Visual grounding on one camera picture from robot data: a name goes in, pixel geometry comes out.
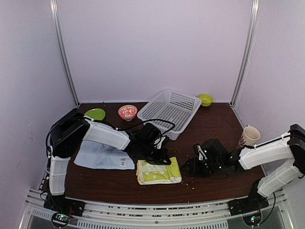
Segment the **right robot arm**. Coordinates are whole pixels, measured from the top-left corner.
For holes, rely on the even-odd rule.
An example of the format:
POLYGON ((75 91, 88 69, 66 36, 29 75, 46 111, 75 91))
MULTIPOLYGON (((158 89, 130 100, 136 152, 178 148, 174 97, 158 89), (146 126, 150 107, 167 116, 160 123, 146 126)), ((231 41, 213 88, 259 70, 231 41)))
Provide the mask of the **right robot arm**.
POLYGON ((193 146, 195 157, 189 158, 181 170, 200 177, 216 172, 225 174, 245 171, 253 167, 284 159, 273 173, 256 180, 247 197, 228 202, 232 215, 267 207, 267 198, 295 178, 305 176, 305 130, 298 124, 288 132, 262 144, 244 145, 228 152, 217 139, 209 139, 193 146))

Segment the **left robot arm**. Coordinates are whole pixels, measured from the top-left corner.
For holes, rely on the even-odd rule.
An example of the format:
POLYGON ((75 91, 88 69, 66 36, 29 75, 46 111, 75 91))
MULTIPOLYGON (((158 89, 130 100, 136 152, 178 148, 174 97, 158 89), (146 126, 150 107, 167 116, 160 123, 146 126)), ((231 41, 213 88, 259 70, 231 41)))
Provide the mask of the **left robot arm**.
POLYGON ((65 178, 75 153, 74 163, 90 169, 132 170, 134 159, 157 166, 170 165, 165 147, 168 137, 152 120, 143 121, 141 125, 141 129, 118 128, 77 110, 57 121, 46 137, 50 204, 58 212, 72 207, 65 197, 65 178))

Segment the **green crocodile pattern towel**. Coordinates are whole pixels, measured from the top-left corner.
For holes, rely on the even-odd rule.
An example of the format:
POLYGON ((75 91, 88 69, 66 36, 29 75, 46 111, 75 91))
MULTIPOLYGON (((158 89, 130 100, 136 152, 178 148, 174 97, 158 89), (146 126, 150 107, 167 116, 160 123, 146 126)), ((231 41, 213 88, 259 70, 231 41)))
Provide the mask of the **green crocodile pattern towel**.
POLYGON ((137 162, 137 181, 140 185, 177 184, 182 176, 176 157, 170 158, 170 165, 152 165, 144 160, 137 162))

